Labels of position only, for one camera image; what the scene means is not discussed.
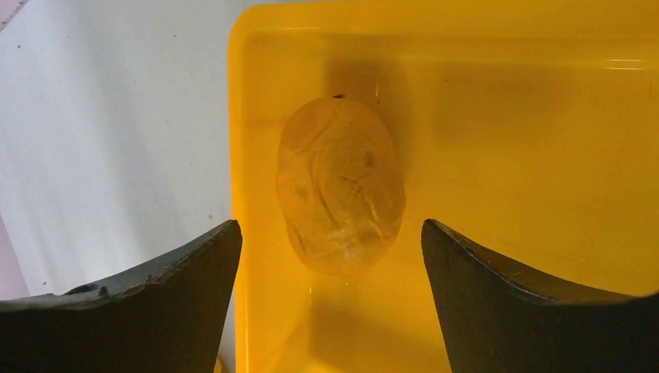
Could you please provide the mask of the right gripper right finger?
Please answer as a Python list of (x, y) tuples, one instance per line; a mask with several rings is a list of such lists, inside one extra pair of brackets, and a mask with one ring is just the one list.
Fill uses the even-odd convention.
[(424, 265), (454, 372), (656, 372), (658, 296), (542, 272), (434, 219)]

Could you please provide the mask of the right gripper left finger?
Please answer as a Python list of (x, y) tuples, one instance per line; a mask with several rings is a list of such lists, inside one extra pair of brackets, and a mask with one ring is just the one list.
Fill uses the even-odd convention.
[(228, 220), (61, 295), (1, 303), (3, 372), (212, 372), (242, 248)]

